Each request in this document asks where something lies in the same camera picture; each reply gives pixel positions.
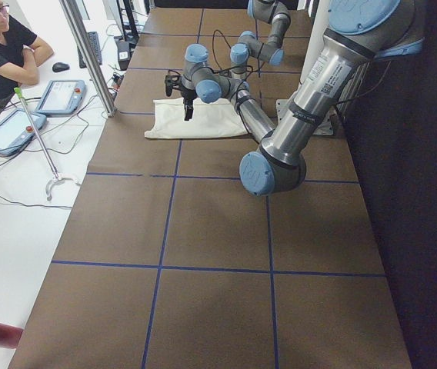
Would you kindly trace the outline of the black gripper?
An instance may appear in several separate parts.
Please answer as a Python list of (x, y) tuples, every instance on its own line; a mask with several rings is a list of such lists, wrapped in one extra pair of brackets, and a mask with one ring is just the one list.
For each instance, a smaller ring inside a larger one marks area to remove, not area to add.
[(165, 76), (165, 94), (170, 97), (173, 91), (180, 91), (183, 97), (184, 120), (190, 121), (193, 116), (194, 106), (193, 101), (197, 98), (194, 88), (187, 88), (183, 82), (182, 75), (175, 70), (168, 70)]

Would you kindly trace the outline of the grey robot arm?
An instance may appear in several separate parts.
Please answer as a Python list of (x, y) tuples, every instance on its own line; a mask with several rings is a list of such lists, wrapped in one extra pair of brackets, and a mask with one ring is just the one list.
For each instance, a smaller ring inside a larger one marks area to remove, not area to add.
[(166, 75), (165, 91), (180, 91), (186, 119), (192, 117), (195, 99), (205, 103), (229, 100), (259, 145), (239, 165), (244, 188), (257, 196), (291, 191), (305, 179), (302, 150), (329, 109), (338, 103), (356, 69), (377, 59), (421, 51), (425, 8), (424, 1), (330, 2), (323, 49), (306, 80), (285, 103), (277, 123), (252, 97), (245, 73), (249, 58), (271, 65), (283, 59), (283, 38), (291, 18), (279, 1), (249, 2), (249, 16), (272, 29), (266, 42), (251, 32), (241, 34), (231, 50), (230, 72), (214, 71), (208, 64), (207, 48), (196, 43), (186, 49), (183, 73)]
[(284, 58), (283, 41), (291, 25), (287, 7), (280, 1), (249, 1), (250, 18), (269, 26), (269, 34), (261, 37), (258, 32), (244, 31), (231, 47), (230, 74), (245, 79), (250, 58), (272, 66), (279, 66)]

